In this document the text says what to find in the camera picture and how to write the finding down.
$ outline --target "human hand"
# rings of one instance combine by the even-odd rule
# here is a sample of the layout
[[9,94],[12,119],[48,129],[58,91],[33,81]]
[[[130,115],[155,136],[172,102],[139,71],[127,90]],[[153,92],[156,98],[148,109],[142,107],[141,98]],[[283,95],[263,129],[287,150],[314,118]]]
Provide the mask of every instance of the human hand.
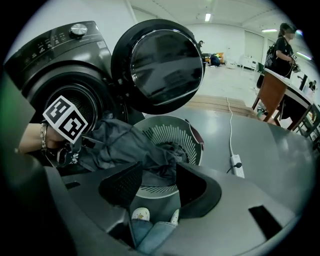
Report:
[[289,63],[290,63],[291,65],[293,65],[293,64],[295,64],[295,60],[294,60],[292,57],[290,57]]
[[57,149],[62,146],[66,139],[62,137],[55,129],[48,125],[46,130],[45,144],[48,149]]

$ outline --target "bracelet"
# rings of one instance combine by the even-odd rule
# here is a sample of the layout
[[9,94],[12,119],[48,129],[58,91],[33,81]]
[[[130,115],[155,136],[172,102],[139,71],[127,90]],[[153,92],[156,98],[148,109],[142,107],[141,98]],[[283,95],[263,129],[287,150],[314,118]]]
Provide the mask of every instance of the bracelet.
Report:
[[42,123],[41,124],[41,129],[40,129],[40,138],[41,138],[42,150],[47,150],[47,145],[46,145],[47,129],[48,129],[48,124],[47,123]]

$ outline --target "woman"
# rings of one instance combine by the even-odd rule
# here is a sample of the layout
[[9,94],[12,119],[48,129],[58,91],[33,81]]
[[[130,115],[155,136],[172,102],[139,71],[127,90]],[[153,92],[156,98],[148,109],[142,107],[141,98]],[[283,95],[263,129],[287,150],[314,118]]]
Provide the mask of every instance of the woman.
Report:
[[277,74],[290,78],[295,60],[290,41],[295,37],[296,30],[287,23],[280,25],[278,39],[274,45],[274,55],[270,69]]
[[[270,69],[277,74],[290,78],[293,71],[295,60],[294,51],[290,41],[295,37],[296,29],[287,23],[280,25],[278,39],[274,45],[274,55]],[[283,105],[282,119],[291,118],[292,121],[300,118],[306,111],[292,98],[284,96],[280,106]]]

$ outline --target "wooden board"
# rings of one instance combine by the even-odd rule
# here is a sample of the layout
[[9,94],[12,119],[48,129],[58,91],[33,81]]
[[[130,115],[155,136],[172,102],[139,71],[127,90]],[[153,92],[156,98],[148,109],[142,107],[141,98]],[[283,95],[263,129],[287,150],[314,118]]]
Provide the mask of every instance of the wooden board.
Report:
[[[251,107],[247,107],[243,100],[228,98],[230,109],[235,115],[258,119]],[[188,108],[211,110],[229,113],[228,102],[225,97],[218,96],[194,96],[186,105]]]

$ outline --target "door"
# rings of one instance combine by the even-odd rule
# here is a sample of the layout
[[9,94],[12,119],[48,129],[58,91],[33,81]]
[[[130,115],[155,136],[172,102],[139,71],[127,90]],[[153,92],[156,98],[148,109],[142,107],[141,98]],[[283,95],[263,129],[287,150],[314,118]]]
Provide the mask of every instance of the door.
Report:
[[197,92],[204,66],[187,28],[153,19],[136,24],[119,39],[111,73],[129,105],[144,113],[165,114],[183,106]]
[[244,32],[245,51],[244,54],[257,62],[262,62],[264,51],[264,38],[258,34],[248,31]]

